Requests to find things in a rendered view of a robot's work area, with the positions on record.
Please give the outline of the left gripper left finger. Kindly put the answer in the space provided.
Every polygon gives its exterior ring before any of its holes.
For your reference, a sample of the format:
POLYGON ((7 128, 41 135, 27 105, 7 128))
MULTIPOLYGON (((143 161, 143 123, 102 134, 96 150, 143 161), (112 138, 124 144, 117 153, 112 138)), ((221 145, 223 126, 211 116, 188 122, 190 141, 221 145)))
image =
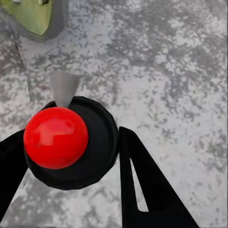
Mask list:
POLYGON ((24 132, 0 142, 0 223, 29 167, 23 151, 24 132))

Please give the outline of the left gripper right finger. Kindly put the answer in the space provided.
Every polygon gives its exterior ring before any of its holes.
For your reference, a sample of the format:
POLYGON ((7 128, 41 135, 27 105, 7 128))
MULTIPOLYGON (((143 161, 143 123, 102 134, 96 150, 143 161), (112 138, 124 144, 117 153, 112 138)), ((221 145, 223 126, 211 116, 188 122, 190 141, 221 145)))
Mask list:
POLYGON ((199 228, 138 135, 119 132, 123 228, 199 228), (138 210, 130 158, 149 212, 138 210))

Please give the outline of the insectifuge atomizer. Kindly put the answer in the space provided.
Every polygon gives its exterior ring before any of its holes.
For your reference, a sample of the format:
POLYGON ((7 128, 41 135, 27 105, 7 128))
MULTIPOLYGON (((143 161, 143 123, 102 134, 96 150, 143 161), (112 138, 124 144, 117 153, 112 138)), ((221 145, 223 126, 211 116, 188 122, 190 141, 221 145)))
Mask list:
POLYGON ((69 72, 47 76, 54 101, 28 122, 23 151, 34 176, 48 187, 80 190, 99 182, 119 154, 119 130, 99 102, 74 96, 81 78, 69 72))

